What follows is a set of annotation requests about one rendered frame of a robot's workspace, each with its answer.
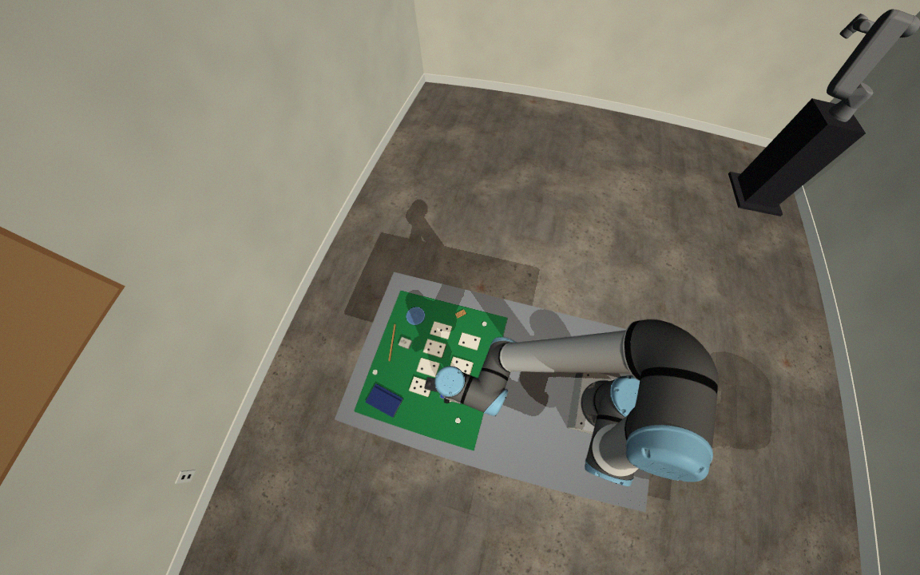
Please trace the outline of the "blue round disc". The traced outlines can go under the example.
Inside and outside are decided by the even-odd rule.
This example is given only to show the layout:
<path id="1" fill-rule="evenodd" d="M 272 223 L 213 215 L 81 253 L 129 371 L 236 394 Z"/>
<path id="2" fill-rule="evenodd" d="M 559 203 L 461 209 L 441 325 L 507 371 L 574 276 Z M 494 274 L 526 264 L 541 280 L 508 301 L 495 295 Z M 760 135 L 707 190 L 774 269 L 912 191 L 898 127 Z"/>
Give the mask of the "blue round disc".
<path id="1" fill-rule="evenodd" d="M 406 311 L 406 321 L 412 325 L 419 325 L 425 318 L 425 312 L 422 308 L 411 308 Z"/>

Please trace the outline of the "green flat mat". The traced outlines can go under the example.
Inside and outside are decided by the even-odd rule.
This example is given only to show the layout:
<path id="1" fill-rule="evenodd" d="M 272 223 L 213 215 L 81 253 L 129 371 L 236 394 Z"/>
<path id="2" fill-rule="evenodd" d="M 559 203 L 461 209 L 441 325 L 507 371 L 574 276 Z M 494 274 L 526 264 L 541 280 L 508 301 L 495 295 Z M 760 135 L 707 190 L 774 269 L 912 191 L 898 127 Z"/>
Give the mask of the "green flat mat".
<path id="1" fill-rule="evenodd" d="M 415 307 L 422 308 L 425 312 L 425 318 L 419 325 L 412 325 L 406 321 L 406 311 Z M 455 314 L 463 309 L 466 314 L 457 318 Z M 452 327 L 449 339 L 430 334 L 434 321 Z M 409 388 L 414 376 L 424 381 L 430 376 L 417 371 L 421 358 L 439 363 L 437 373 L 439 369 L 448 367 L 453 357 L 462 358 L 474 363 L 470 375 L 478 378 L 490 344 L 497 336 L 503 336 L 506 321 L 507 318 L 500 315 L 465 308 L 440 299 L 422 297 L 413 292 L 399 291 L 397 303 L 391 317 L 388 318 L 386 331 L 381 336 L 379 349 L 374 356 L 354 412 L 371 416 L 377 421 L 391 423 L 410 432 L 424 434 L 432 439 L 474 450 L 483 412 L 462 403 L 444 403 L 444 398 L 439 398 L 438 392 L 430 391 L 430 397 L 425 397 L 409 391 Z M 488 324 L 483 327 L 482 323 Z M 388 361 L 394 324 L 397 325 L 393 352 L 391 361 Z M 458 345 L 463 332 L 481 338 L 477 350 Z M 399 346 L 402 336 L 411 339 L 409 349 Z M 423 352 L 428 339 L 446 343 L 441 358 Z M 377 375 L 373 374 L 374 369 L 379 371 Z M 366 400 L 376 383 L 402 398 L 394 417 L 383 414 L 379 409 L 367 404 Z M 456 418 L 460 418 L 461 422 L 456 423 Z"/>

